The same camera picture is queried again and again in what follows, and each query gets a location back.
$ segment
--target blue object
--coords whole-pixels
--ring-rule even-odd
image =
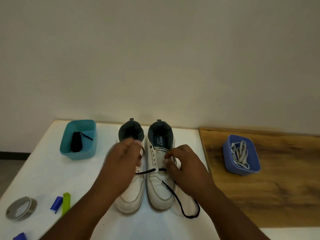
[[[80,152],[71,151],[71,140],[74,132],[82,132],[91,137],[90,140],[81,136],[82,149]],[[66,125],[60,144],[60,153],[72,160],[87,159],[93,157],[97,148],[97,124],[93,120],[74,120]]]
[[[63,197],[58,196],[56,198],[56,200],[54,201],[53,205],[51,206],[50,210],[55,211],[54,214],[56,214],[57,211],[59,210],[60,206],[62,205],[62,202],[63,202]]]
[[[247,163],[249,164],[250,169],[242,168],[233,161],[230,144],[241,142],[241,141],[245,141],[247,144],[247,149],[248,149]],[[235,174],[245,176],[251,173],[257,173],[261,169],[258,154],[254,147],[254,143],[246,137],[236,136],[236,135],[228,136],[227,141],[223,144],[223,157],[224,157],[224,164],[226,165],[226,169],[230,173],[235,173]]]
[[[18,236],[14,237],[13,240],[27,240],[27,237],[23,232],[23,233],[20,233]]]

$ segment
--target forearm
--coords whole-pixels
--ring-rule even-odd
[[[199,204],[210,216],[221,240],[268,240],[265,234],[216,186]]]
[[[90,190],[40,240],[89,240],[112,203],[111,197],[102,200],[98,192]]]

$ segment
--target white tabletop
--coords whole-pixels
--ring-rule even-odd
[[[50,210],[57,196],[71,194],[74,205],[91,187],[104,158],[118,139],[119,124],[97,124],[98,144],[94,157],[72,161],[59,152],[62,134],[68,121],[57,120],[29,156],[0,200],[0,239],[12,239],[24,232],[28,240],[39,239],[61,216]],[[142,126],[147,134],[148,126]],[[206,165],[198,130],[175,129],[176,146],[188,144]],[[196,211],[193,200],[181,190],[177,193],[186,214]],[[18,222],[5,216],[15,200],[29,196],[38,202],[35,212]],[[319,239],[320,228],[266,228],[271,239]],[[219,239],[209,216],[201,209],[198,218],[187,219],[177,201],[167,211],[156,211],[145,192],[141,208],[132,215],[119,213],[112,205],[96,226],[91,239]]]

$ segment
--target teal plastic container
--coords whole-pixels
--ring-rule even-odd
[[[71,151],[71,140],[74,132],[82,132],[93,140],[81,135],[82,149],[80,152]],[[88,159],[93,157],[97,148],[97,124],[93,120],[74,120],[66,125],[61,144],[60,153],[72,160]]]

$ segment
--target wooden surface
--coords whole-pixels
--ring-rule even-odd
[[[216,185],[258,227],[320,226],[320,137],[213,128],[199,133]],[[253,141],[260,172],[226,170],[222,145],[230,134]]]

